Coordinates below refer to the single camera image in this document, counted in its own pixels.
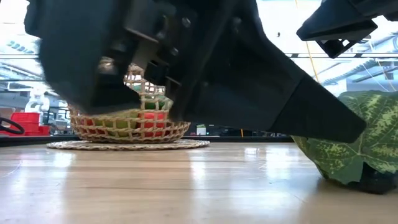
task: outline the round woven placemat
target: round woven placemat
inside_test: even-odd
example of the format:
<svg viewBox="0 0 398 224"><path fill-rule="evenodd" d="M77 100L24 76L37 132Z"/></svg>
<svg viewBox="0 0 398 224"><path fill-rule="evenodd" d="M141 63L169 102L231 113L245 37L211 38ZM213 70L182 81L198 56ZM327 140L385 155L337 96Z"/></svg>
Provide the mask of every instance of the round woven placemat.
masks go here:
<svg viewBox="0 0 398 224"><path fill-rule="evenodd" d="M47 144L51 149L68 150L91 150L91 151L158 151L172 149L193 149L205 147L210 144L209 141L181 139L171 143L163 144L106 144L93 143L89 141L65 141L53 142Z"/></svg>

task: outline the wicker basket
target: wicker basket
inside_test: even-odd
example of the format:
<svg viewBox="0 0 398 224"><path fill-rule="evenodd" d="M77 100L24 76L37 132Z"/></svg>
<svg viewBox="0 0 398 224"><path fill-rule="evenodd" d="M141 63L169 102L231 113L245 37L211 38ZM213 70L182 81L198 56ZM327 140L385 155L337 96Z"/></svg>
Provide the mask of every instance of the wicker basket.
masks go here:
<svg viewBox="0 0 398 224"><path fill-rule="evenodd" d="M190 123L168 119L172 105L164 96L164 87L143 77L143 69L131 65L125 84L141 96L139 110L87 116L70 107L71 126L82 140L111 143L168 143L179 140Z"/></svg>

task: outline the wooden tabletop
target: wooden tabletop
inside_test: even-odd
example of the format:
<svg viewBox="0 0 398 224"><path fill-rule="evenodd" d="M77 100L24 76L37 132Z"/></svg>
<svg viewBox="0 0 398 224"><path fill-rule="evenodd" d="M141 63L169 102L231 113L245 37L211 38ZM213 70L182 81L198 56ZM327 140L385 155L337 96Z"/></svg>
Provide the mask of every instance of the wooden tabletop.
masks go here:
<svg viewBox="0 0 398 224"><path fill-rule="evenodd" d="M398 194L325 182L293 144L87 152L0 148L0 223L396 224Z"/></svg>

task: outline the green patterned fabric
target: green patterned fabric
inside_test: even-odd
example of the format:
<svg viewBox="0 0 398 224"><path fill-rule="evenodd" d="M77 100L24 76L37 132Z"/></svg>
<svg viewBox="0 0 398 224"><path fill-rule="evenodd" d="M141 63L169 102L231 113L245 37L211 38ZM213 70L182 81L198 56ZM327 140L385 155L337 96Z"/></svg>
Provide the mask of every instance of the green patterned fabric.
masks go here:
<svg viewBox="0 0 398 224"><path fill-rule="evenodd" d="M398 92L353 91L338 97L368 126L352 144L292 136L322 176L342 184L359 182L363 162L379 172L398 169Z"/></svg>

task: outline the black cable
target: black cable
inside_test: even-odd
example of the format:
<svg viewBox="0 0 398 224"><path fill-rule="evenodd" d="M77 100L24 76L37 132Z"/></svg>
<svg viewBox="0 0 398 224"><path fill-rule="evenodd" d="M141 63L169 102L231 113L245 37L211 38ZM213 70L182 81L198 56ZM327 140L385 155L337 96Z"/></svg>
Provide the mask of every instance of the black cable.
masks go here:
<svg viewBox="0 0 398 224"><path fill-rule="evenodd" d="M13 129L10 129L10 128L7 128L7 127L3 126L2 125L3 121L13 125L18 130L13 130ZM2 117L0 117L0 131L7 131L7 132L9 132L11 134L24 134L25 133L25 129L20 124L16 123L15 121L11 121L10 119L2 118Z"/></svg>

